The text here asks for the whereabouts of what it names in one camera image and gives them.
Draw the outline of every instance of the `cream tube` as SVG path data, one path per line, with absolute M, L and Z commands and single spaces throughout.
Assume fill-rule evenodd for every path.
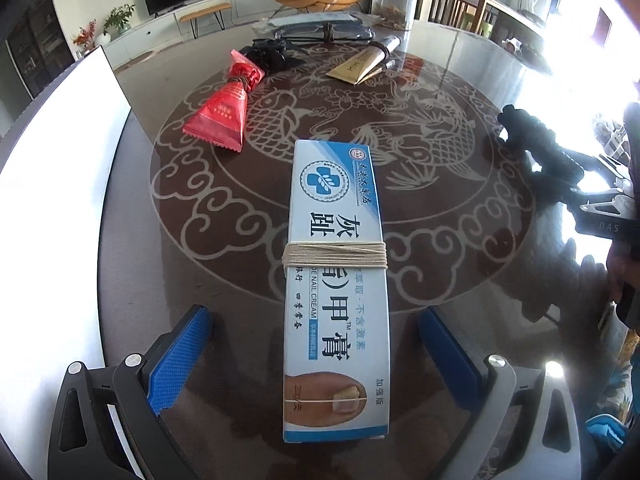
M 380 41 L 372 41 L 362 52 L 330 70 L 327 75 L 357 85 L 378 63 L 389 57 L 398 45 L 400 45 L 400 38 L 394 35 Z

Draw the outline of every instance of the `tv stand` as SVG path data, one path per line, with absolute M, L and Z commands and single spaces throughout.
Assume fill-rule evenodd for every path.
M 158 12 L 148 20 L 140 23 L 126 34 L 114 38 L 104 52 L 112 68 L 117 68 L 126 62 L 147 52 L 158 52 L 172 44 L 193 38 L 193 31 L 188 22 L 180 23 L 180 19 L 187 14 L 198 12 L 219 4 L 231 4 L 231 9 L 224 10 L 224 21 L 234 25 L 256 22 L 262 18 L 270 18 L 273 12 L 280 8 L 275 0 L 197 0 L 185 2 L 167 11 Z M 220 30 L 213 15 L 203 16 L 198 20 L 201 36 L 206 32 Z

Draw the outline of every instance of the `glass jar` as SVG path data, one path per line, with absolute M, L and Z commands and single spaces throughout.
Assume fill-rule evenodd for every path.
M 411 30 L 418 0 L 373 0 L 371 13 L 379 16 L 383 27 Z

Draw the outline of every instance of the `ointment box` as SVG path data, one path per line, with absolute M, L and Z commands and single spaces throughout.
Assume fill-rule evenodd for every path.
M 298 140 L 289 242 L 381 242 L 367 146 Z M 385 269 L 288 267 L 284 441 L 383 436 L 389 425 Z

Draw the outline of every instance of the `metal screw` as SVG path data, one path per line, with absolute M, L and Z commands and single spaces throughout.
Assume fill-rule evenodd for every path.
M 68 368 L 70 374 L 77 374 L 80 370 L 82 370 L 82 364 L 78 361 L 71 363 Z
M 142 356 L 140 354 L 131 354 L 128 355 L 126 359 L 124 359 L 124 364 L 126 364 L 130 368 L 138 366 L 141 362 Z
M 499 356 L 498 354 L 492 354 L 489 356 L 489 364 L 494 368 L 502 368 L 507 361 L 504 360 L 504 357 Z

